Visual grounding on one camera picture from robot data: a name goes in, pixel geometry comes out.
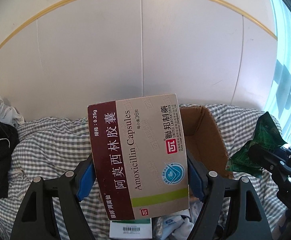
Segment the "checkered bedsheet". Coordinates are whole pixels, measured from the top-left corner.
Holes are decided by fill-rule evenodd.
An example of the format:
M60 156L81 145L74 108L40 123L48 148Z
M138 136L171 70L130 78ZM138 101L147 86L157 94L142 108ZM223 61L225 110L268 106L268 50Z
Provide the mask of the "checkered bedsheet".
M220 129L229 156L252 137L256 121L263 114L257 110L226 105L209 105L207 108ZM0 200L0 235L4 240L10 239L17 211L32 179L36 176L44 179L59 177L67 170L74 170L91 152L86 118L75 121L43 118L20 125L18 134L20 144L12 154L9 171L9 197ZM253 183L273 229L285 210L276 197L276 184L267 171L263 172L263 179L237 172L234 178L242 175L249 177ZM54 198L53 203L61 239L69 239L58 198ZM99 198L97 182L80 205L96 239L109 239L109 221ZM229 200L225 199L220 223L225 223L228 207Z

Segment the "open cardboard box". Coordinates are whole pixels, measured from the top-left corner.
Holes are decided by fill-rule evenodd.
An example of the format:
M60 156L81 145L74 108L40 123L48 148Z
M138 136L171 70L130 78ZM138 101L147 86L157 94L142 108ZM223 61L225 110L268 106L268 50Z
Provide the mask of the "open cardboard box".
M209 171L233 178L232 172L225 170L229 156L209 110L204 106L181 107L180 113L186 149Z

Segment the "barcode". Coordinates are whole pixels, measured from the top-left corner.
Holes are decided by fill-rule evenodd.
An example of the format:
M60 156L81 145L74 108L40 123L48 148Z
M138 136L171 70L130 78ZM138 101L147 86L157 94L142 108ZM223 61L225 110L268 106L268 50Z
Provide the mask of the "barcode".
M136 227L123 227L123 231L140 231L140 228L136 228Z

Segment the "green plastic bag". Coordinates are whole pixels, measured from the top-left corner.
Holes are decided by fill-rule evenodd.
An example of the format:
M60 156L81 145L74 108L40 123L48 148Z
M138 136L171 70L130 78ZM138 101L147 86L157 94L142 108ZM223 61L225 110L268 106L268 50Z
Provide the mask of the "green plastic bag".
M254 177L262 178L263 168L252 162L247 154L250 147L254 144L259 144L262 148L270 152L274 152L275 149L286 144L269 112L259 117L256 122L253 139L247 141L247 143L228 160L225 169L227 171L245 172Z

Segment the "white string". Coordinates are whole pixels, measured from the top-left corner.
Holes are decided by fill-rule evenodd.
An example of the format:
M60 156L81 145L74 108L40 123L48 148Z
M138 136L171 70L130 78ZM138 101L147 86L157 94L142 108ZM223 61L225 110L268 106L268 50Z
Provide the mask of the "white string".
M9 139L8 138L1 138L0 141L2 141L2 140L7 140L9 142L9 149L10 149L10 141L9 141Z

